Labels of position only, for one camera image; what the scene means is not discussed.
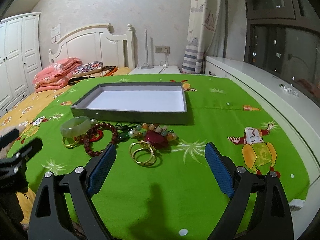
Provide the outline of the white nightstand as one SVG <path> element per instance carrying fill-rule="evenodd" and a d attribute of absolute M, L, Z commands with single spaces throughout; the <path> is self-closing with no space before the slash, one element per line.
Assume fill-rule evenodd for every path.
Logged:
<path fill-rule="evenodd" d="M 178 66 L 141 66 L 136 67 L 129 74 L 180 74 Z"/>

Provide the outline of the white window cabinet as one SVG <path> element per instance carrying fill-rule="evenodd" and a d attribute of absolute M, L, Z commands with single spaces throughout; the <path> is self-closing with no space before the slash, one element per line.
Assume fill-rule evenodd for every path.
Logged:
<path fill-rule="evenodd" d="M 285 131 L 306 166 L 310 186 L 302 207 L 291 211 L 295 239 L 319 239 L 319 106 L 289 83 L 251 64 L 206 58 L 205 74 L 226 77 L 250 94 Z"/>

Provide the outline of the wall paper notices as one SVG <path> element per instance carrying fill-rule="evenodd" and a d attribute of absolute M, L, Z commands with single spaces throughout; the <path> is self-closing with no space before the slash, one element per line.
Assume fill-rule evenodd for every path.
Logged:
<path fill-rule="evenodd" d="M 51 28 L 50 36 L 51 36 L 51 44 L 56 43 L 60 39 L 61 24 L 57 24 Z"/>

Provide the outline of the black orange blanket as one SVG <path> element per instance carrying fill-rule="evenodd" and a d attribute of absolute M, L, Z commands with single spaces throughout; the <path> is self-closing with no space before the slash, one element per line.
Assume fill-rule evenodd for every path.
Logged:
<path fill-rule="evenodd" d="M 91 79 L 91 78 L 96 78 L 96 77 L 104 77 L 104 76 L 111 76 L 117 70 L 118 70 L 118 67 L 116 67 L 116 66 L 103 66 L 103 68 L 99 72 L 83 75 L 83 76 L 80 76 L 80 77 L 72 77 L 68 81 L 68 84 L 70 86 L 73 86 L 76 83 L 79 83 L 80 81 L 85 80 L 85 79 Z"/>

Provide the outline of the white bed headboard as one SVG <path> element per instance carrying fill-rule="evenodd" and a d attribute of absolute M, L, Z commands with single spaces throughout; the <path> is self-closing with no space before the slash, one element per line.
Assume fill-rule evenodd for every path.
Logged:
<path fill-rule="evenodd" d="M 128 67 L 135 69 L 134 28 L 127 25 L 126 32 L 114 35 L 112 24 L 89 24 L 70 31 L 56 44 L 57 51 L 48 50 L 49 63 L 77 57 L 83 64 L 100 61 L 105 66 Z"/>

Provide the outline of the thin gold bangles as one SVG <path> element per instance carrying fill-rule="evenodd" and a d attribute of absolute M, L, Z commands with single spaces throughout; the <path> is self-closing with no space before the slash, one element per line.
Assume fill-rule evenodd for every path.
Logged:
<path fill-rule="evenodd" d="M 65 148 L 75 148 L 80 144 L 81 136 L 72 138 L 62 138 L 62 144 Z"/>

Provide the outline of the red rose pendant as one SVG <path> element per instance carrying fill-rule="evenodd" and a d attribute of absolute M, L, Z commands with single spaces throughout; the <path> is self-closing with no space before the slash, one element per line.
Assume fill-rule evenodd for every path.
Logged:
<path fill-rule="evenodd" d="M 145 141 L 149 142 L 157 150 L 166 148 L 169 145 L 167 138 L 155 131 L 147 131 Z"/>

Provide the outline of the pale green jade bangle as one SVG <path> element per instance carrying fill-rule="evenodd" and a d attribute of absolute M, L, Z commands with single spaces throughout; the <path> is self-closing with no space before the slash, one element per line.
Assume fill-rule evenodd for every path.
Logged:
<path fill-rule="evenodd" d="M 74 138 L 85 134 L 90 128 L 90 119 L 86 116 L 79 116 L 64 122 L 60 127 L 60 132 L 65 138 Z"/>

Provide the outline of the yellow floral bedsheet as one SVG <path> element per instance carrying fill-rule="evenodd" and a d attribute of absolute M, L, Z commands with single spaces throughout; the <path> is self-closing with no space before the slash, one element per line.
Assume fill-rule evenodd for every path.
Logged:
<path fill-rule="evenodd" d="M 14 104 L 11 110 L 1 117 L 1 135 L 5 135 L 13 129 L 20 133 L 25 132 L 36 116 L 45 109 L 52 101 L 56 100 L 65 92 L 75 92 L 72 86 L 67 85 L 58 90 L 46 90 L 39 93 L 33 92 L 21 102 Z M 27 193 L 17 193 L 17 198 L 23 212 L 21 224 L 29 223 L 31 208 L 35 199 L 35 193 L 29 189 Z"/>

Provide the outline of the grey shallow tray box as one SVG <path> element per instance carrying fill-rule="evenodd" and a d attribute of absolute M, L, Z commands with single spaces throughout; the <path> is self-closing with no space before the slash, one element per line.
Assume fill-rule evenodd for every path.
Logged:
<path fill-rule="evenodd" d="M 102 83 L 71 106 L 74 117 L 115 122 L 155 122 L 180 125 L 190 111 L 181 83 Z"/>

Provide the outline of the gold bangle pair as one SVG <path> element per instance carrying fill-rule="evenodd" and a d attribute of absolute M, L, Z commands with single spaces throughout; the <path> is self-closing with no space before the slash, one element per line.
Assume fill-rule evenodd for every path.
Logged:
<path fill-rule="evenodd" d="M 156 149 L 147 141 L 141 140 L 129 146 L 129 154 L 133 161 L 140 166 L 152 166 L 156 160 Z"/>

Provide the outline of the green cartoon cloth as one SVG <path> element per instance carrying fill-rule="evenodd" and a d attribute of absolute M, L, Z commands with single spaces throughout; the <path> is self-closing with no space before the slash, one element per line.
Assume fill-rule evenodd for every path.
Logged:
<path fill-rule="evenodd" d="M 60 92 L 37 117 L 28 122 L 42 150 L 31 159 L 27 180 L 36 191 L 47 171 L 71 172 L 89 161 L 82 146 L 62 144 L 60 126 L 72 118 L 68 102 L 76 102 L 101 83 L 165 82 L 190 85 L 185 92 L 188 115 L 183 125 L 169 125 L 178 141 L 157 152 L 152 167 L 142 167 L 129 154 L 131 141 L 117 148 L 117 158 L 93 203 L 110 233 L 119 239 L 206 239 L 227 204 L 205 158 L 212 142 L 235 165 L 245 166 L 248 149 L 245 128 L 261 136 L 252 148 L 263 157 L 275 150 L 276 163 L 260 163 L 260 171 L 280 173 L 288 200 L 307 196 L 310 179 L 305 165 L 286 133 L 245 90 L 229 79 L 203 75 L 125 75 L 84 80 Z"/>

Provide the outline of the folded pink quilt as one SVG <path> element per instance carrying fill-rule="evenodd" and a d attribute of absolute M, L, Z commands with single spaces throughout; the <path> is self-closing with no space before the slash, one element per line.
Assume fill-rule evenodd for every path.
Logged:
<path fill-rule="evenodd" d="M 35 92 L 58 90 L 67 86 L 72 77 L 72 71 L 81 65 L 82 61 L 77 57 L 68 57 L 52 63 L 34 76 L 33 86 Z"/>

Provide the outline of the black cord green pendant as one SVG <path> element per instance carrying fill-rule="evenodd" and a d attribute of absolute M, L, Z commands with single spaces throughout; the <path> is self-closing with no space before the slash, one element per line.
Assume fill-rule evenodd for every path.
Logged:
<path fill-rule="evenodd" d="M 129 131 L 135 127 L 135 124 L 132 122 L 130 124 L 122 124 L 117 122 L 115 128 L 118 131 L 118 140 L 119 142 L 126 142 L 130 139 Z"/>

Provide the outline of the wall power socket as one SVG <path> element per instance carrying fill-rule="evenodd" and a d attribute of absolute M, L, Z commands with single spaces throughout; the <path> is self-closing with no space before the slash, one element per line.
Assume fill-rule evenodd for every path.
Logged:
<path fill-rule="evenodd" d="M 168 46 L 155 46 L 155 53 L 156 54 L 169 54 L 170 47 L 168 47 Z"/>

